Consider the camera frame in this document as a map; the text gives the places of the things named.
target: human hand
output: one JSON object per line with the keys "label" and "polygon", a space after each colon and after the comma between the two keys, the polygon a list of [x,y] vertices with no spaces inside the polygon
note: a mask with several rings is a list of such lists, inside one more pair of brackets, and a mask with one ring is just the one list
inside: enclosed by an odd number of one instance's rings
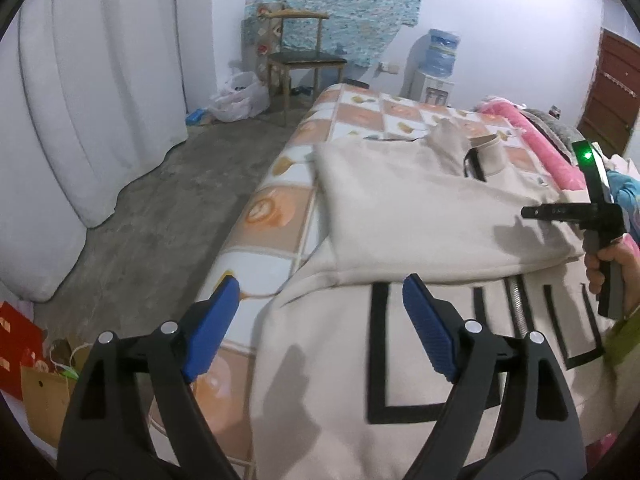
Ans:
{"label": "human hand", "polygon": [[624,311],[630,314],[640,304],[640,260],[622,240],[598,251],[597,256],[587,254],[584,264],[587,266],[589,290],[599,294],[604,283],[604,274],[600,269],[600,261],[617,261],[622,267],[622,279],[625,282]]}

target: blue rubber fingertip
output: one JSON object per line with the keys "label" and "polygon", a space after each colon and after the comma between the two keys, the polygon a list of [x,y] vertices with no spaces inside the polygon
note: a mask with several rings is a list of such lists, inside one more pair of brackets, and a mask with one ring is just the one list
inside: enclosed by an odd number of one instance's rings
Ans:
{"label": "blue rubber fingertip", "polygon": [[411,276],[402,285],[402,302],[433,369],[452,383],[458,376],[453,340],[430,300]]}
{"label": "blue rubber fingertip", "polygon": [[188,342],[182,373],[191,383],[209,370],[220,343],[240,304],[240,285],[232,276],[225,278],[209,299],[209,311]]}

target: beige sweatshirt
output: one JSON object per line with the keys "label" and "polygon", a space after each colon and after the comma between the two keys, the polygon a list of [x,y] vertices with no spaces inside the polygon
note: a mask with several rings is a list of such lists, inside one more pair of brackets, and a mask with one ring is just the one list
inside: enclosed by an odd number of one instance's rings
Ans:
{"label": "beige sweatshirt", "polygon": [[[412,272],[494,333],[544,333],[585,443],[611,431],[600,336],[610,322],[584,285],[581,241],[565,224],[521,220],[523,206],[558,193],[520,174],[499,139],[476,144],[486,183],[463,176],[470,144],[448,121],[414,142],[316,147],[330,234],[264,323],[251,398],[260,480],[404,476],[450,391],[402,305]],[[491,440],[494,394],[467,463]]]}

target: chair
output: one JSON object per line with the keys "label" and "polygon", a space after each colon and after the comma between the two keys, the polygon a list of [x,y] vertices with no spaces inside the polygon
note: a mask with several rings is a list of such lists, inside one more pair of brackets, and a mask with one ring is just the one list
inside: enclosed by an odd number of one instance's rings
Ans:
{"label": "chair", "polygon": [[[342,81],[342,70],[347,64],[347,60],[322,52],[320,45],[322,42],[322,20],[328,20],[329,15],[325,12],[311,12],[309,10],[284,9],[268,12],[264,15],[269,20],[270,34],[273,34],[274,27],[271,27],[271,20],[282,20],[280,27],[280,51],[271,53],[272,41],[269,41],[267,50],[267,88],[271,91],[271,70],[273,66],[280,69],[280,80],[284,92],[284,125],[287,126],[287,112],[289,111],[289,71],[299,68],[314,69],[314,92],[315,100],[318,94],[318,70],[321,68],[336,67],[338,69],[338,82]],[[315,50],[283,50],[282,40],[284,38],[284,22],[290,19],[311,18],[318,20],[318,34],[316,35]]]}

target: wall socket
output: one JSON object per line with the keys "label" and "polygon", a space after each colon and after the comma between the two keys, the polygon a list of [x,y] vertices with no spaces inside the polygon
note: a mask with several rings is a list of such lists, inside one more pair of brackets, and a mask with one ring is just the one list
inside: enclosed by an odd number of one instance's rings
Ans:
{"label": "wall socket", "polygon": [[389,63],[388,61],[380,61],[378,64],[380,72],[388,72],[389,74],[400,73],[400,65],[398,63]]}

